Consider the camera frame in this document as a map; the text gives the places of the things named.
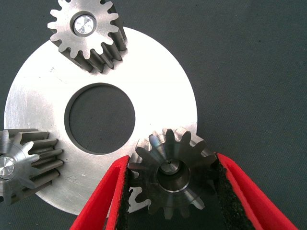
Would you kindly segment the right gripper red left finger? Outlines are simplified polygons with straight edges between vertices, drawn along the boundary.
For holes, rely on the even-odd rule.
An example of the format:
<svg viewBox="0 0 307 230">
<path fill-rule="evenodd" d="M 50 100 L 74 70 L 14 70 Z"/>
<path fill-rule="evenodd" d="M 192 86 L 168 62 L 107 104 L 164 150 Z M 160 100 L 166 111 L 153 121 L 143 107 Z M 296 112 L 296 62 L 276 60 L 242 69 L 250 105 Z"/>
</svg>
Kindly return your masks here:
<svg viewBox="0 0 307 230">
<path fill-rule="evenodd" d="M 92 193 L 72 230 L 126 230 L 129 208 L 129 156 L 116 160 Z"/>
</svg>

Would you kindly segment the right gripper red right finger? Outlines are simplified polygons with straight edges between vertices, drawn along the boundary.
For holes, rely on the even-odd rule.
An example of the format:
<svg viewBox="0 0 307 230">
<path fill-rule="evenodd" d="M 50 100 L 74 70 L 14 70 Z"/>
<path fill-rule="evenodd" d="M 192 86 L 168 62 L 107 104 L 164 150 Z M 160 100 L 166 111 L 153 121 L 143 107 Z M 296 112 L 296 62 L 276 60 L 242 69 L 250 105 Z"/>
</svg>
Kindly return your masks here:
<svg viewBox="0 0 307 230">
<path fill-rule="evenodd" d="M 228 230 L 296 230 L 297 227 L 229 157 L 217 154 L 215 181 Z"/>
</svg>

